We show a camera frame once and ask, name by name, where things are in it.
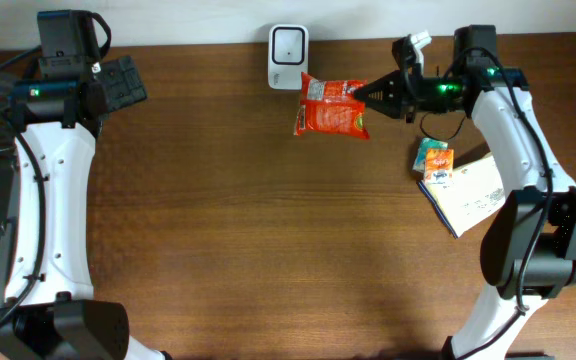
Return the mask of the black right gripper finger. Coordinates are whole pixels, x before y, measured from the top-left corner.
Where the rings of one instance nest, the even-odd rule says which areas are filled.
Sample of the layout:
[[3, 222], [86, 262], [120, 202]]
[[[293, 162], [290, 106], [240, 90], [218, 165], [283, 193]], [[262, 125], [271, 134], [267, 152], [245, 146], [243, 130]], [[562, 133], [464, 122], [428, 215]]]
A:
[[370, 96], [373, 93], [381, 93], [385, 96], [394, 95], [397, 90], [398, 71], [395, 70], [381, 78], [368, 83], [354, 92], [354, 96]]
[[386, 97], [385, 99], [375, 99], [367, 96], [355, 96], [355, 99], [364, 103], [366, 108], [372, 109], [382, 115], [392, 119], [401, 119], [401, 104], [394, 98]]

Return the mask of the red snack pouch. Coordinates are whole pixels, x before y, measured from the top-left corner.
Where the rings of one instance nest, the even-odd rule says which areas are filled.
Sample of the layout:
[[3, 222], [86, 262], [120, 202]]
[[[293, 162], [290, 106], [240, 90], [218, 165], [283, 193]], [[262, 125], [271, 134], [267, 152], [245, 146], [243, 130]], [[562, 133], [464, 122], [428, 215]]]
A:
[[368, 140], [364, 125], [365, 104], [354, 92], [367, 84], [362, 80], [319, 80], [302, 72], [294, 134], [305, 132], [346, 135]]

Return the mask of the teal tissue pack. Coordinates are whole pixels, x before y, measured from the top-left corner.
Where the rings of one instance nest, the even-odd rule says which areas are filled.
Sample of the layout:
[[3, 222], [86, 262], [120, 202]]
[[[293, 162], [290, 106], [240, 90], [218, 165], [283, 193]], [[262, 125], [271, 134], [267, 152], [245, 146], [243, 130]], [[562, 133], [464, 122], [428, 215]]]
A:
[[419, 144], [417, 154], [415, 156], [415, 159], [414, 159], [414, 162], [412, 165], [412, 170], [419, 172], [419, 173], [423, 173], [425, 171], [425, 162], [426, 162], [427, 152], [431, 149], [444, 150], [447, 148], [448, 148], [447, 142], [431, 139], [428, 137], [423, 138]]

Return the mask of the cream snack bag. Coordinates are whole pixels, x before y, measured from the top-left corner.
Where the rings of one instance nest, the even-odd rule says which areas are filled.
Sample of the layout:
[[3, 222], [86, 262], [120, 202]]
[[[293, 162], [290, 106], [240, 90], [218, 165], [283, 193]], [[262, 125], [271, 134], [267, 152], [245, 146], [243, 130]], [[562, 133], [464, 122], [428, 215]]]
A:
[[454, 238], [495, 213], [506, 199], [491, 153], [455, 168], [447, 183], [417, 185]]

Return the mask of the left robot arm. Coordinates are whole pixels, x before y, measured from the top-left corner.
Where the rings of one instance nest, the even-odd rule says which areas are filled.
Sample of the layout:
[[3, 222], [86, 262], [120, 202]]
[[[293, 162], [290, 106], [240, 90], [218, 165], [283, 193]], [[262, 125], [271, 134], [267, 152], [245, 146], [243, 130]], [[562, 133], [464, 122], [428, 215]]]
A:
[[103, 17], [42, 11], [39, 77], [17, 81], [3, 112], [19, 163], [19, 212], [0, 306], [9, 359], [161, 359], [133, 337], [127, 312], [94, 297], [86, 245], [87, 187], [112, 112], [146, 99], [132, 58], [109, 60]]

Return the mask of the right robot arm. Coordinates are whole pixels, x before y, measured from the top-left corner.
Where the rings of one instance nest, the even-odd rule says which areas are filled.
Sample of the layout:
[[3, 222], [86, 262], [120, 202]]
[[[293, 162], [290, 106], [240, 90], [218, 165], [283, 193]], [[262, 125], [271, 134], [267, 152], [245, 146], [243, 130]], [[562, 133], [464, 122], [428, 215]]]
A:
[[440, 359], [507, 359], [530, 317], [576, 284], [576, 182], [553, 154], [532, 108], [521, 69], [497, 55], [492, 25], [454, 32], [453, 61], [442, 76], [423, 74], [427, 33], [394, 41], [397, 70], [355, 91], [356, 100], [393, 119], [462, 111], [483, 135], [505, 203], [484, 236], [486, 281], [463, 327]]

